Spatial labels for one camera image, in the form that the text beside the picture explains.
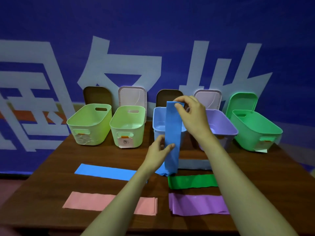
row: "light blue bin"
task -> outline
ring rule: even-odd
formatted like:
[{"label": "light blue bin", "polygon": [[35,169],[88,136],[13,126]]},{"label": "light blue bin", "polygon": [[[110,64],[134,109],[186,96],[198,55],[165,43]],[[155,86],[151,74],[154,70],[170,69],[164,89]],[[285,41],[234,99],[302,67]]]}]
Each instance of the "light blue bin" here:
[{"label": "light blue bin", "polygon": [[[166,107],[156,107],[153,110],[153,131],[154,139],[159,135],[165,134],[165,119],[166,119]],[[180,135],[180,145],[183,143],[183,138],[185,137],[187,130],[184,124],[181,124],[181,135]]]}]

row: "wooden table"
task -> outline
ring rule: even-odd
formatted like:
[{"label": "wooden table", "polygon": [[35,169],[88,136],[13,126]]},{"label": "wooden table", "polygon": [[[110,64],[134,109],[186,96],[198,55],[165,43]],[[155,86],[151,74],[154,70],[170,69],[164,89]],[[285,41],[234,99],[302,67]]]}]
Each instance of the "wooden table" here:
[{"label": "wooden table", "polygon": [[[137,170],[153,140],[152,122],[146,123],[143,143],[136,149],[116,147],[111,133],[98,146],[80,146],[70,135],[0,209],[0,224],[15,228],[84,230],[99,212],[63,209],[70,193],[117,194],[126,181],[76,175],[75,170],[81,163]],[[245,151],[234,142],[228,153],[298,233],[315,235],[314,178],[276,145],[262,154]],[[206,159],[206,155],[187,134],[180,158]],[[209,173],[179,170],[178,175]],[[237,233],[230,215],[172,215],[168,208],[169,192],[220,195],[218,187],[170,190],[166,177],[153,174],[141,196],[158,198],[158,214],[134,215],[129,231]]]}]

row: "bin lid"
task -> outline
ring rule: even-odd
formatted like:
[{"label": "bin lid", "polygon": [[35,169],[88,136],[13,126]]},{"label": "bin lid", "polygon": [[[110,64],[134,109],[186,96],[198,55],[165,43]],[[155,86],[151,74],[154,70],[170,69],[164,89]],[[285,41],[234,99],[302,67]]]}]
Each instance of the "bin lid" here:
[{"label": "bin lid", "polygon": [[99,86],[88,86],[83,90],[85,104],[102,103],[112,105],[111,92]]},{"label": "bin lid", "polygon": [[231,119],[233,110],[255,110],[258,97],[254,93],[235,93],[231,96],[225,115]]},{"label": "bin lid", "polygon": [[194,97],[206,107],[206,109],[219,110],[222,94],[218,90],[201,89],[195,92]]},{"label": "bin lid", "polygon": [[119,107],[141,106],[146,109],[144,122],[147,121],[147,91],[142,87],[122,86],[118,90]]},{"label": "bin lid", "polygon": [[173,101],[180,96],[183,93],[178,89],[162,89],[157,93],[156,107],[166,107],[167,101]]}]

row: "green paper strip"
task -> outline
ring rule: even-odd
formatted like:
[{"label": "green paper strip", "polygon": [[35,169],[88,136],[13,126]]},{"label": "green paper strip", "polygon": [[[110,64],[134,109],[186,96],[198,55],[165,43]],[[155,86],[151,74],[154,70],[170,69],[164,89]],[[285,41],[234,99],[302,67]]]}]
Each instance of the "green paper strip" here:
[{"label": "green paper strip", "polygon": [[215,175],[169,176],[168,186],[173,190],[218,186]]}]

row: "left hand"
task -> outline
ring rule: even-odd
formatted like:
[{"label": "left hand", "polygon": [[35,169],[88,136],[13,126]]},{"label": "left hand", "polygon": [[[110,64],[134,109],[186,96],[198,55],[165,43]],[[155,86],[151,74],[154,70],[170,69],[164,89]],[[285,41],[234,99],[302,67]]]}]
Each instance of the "left hand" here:
[{"label": "left hand", "polygon": [[164,139],[164,135],[159,135],[152,145],[149,146],[146,158],[141,165],[144,169],[148,170],[150,174],[155,172],[163,164],[165,157],[175,147],[175,144],[172,143],[164,148]]}]

